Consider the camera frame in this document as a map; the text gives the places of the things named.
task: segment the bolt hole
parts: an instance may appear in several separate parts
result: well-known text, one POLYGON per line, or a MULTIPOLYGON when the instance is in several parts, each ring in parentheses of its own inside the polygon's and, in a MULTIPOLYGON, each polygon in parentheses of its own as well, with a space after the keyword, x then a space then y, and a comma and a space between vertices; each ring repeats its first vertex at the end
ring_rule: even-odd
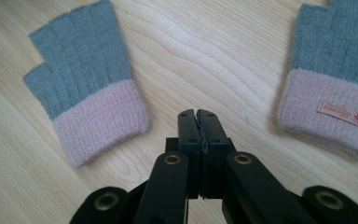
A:
POLYGON ((240 164, 249 164, 252 162, 252 159, 248 156, 245 156, 245 155, 237 155, 234 157, 234 161, 236 161, 237 163, 240 163, 240 164))
POLYGON ((97 198, 94 207, 100 211, 106 211, 115 207, 118 203, 118 196, 114 192, 106 192, 97 198))
POLYGON ((318 191, 315 193, 316 200, 318 200, 319 203, 324 205, 325 207, 339 210, 344 207, 344 202, 342 202, 341 199, 339 199, 336 195, 328 192, 328 191, 318 191))
POLYGON ((175 165, 180 162, 180 157, 176 155, 169 155, 164 158, 165 163, 169 165, 175 165))

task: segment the light wood grain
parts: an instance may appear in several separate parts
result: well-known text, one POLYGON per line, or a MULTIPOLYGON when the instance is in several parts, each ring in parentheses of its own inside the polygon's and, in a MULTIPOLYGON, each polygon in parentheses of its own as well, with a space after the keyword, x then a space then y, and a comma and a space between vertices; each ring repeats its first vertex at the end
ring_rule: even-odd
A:
MULTIPOLYGON (((327 0, 113 1, 152 127, 72 168, 21 78, 43 61, 27 35, 91 2, 0 0, 0 223, 67 223, 94 190, 138 186, 189 108, 216 113, 294 193, 324 185, 358 202, 358 158, 277 127, 296 14, 327 0)), ((224 222, 219 201, 190 202, 189 223, 224 222)))

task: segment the black mechanical arm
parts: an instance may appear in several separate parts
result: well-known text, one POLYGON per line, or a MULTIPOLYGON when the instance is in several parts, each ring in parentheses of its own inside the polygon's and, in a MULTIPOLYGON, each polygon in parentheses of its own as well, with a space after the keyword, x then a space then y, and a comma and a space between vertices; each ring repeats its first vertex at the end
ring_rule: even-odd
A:
POLYGON ((178 135, 166 139, 147 181, 130 192, 94 191, 71 223, 183 224, 188 200, 199 196, 221 199, 227 223, 358 223, 358 204, 334 189, 285 189, 257 157, 235 149, 214 113, 180 113, 178 135))

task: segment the knit glove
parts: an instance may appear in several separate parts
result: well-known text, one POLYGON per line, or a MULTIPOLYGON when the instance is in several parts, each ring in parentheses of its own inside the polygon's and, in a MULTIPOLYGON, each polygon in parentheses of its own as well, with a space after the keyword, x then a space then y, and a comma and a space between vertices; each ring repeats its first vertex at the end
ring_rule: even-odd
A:
POLYGON ((109 1, 62 14, 30 38, 46 62, 23 80, 73 166, 147 131, 149 119, 109 1))
POLYGON ((358 1, 298 13, 279 126, 358 154, 358 1))

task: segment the wooden table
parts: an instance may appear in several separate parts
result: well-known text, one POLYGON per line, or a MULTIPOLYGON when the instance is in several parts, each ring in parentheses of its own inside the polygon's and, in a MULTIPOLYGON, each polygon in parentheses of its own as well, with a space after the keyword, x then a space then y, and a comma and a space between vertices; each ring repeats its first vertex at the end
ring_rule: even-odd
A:
MULTIPOLYGON (((292 192, 323 185, 358 202, 358 158, 277 127, 298 9, 327 0, 113 1, 152 126, 72 168, 21 78, 43 61, 27 35, 91 2, 0 0, 0 223, 68 223, 94 190, 138 186, 189 108, 216 113, 292 192)), ((189 223, 225 223, 220 201, 191 201, 189 223)))

